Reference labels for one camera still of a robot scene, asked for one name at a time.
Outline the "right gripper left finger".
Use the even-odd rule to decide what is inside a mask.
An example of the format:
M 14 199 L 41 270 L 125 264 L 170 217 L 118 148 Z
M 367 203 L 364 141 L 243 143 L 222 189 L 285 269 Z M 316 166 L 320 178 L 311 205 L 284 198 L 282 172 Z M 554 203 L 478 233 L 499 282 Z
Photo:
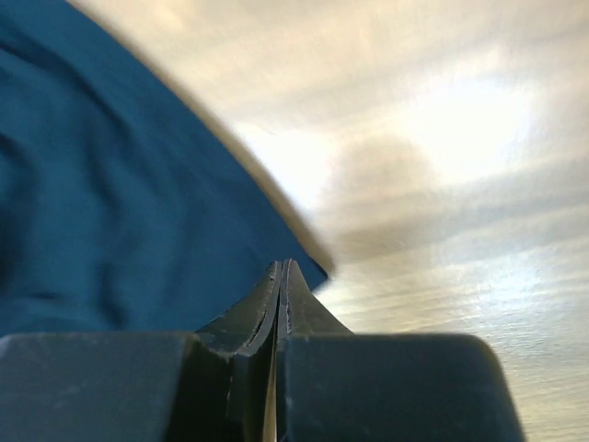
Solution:
M 282 267 L 196 332 L 1 341 L 5 441 L 261 441 Z

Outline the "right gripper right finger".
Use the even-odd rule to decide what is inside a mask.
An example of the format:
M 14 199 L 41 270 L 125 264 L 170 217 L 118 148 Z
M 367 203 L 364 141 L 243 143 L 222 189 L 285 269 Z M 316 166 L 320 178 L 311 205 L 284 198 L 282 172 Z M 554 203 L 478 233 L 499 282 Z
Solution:
M 464 333 L 356 334 L 284 262 L 277 310 L 281 441 L 521 441 L 497 355 Z

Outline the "navy basketball jersey 23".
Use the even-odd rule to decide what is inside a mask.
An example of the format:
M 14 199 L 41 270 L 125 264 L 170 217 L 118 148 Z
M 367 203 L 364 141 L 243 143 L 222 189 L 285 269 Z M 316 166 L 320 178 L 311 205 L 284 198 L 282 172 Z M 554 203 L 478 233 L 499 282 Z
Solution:
M 195 331 L 325 271 L 189 108 L 64 1 L 1 5 L 1 332 Z

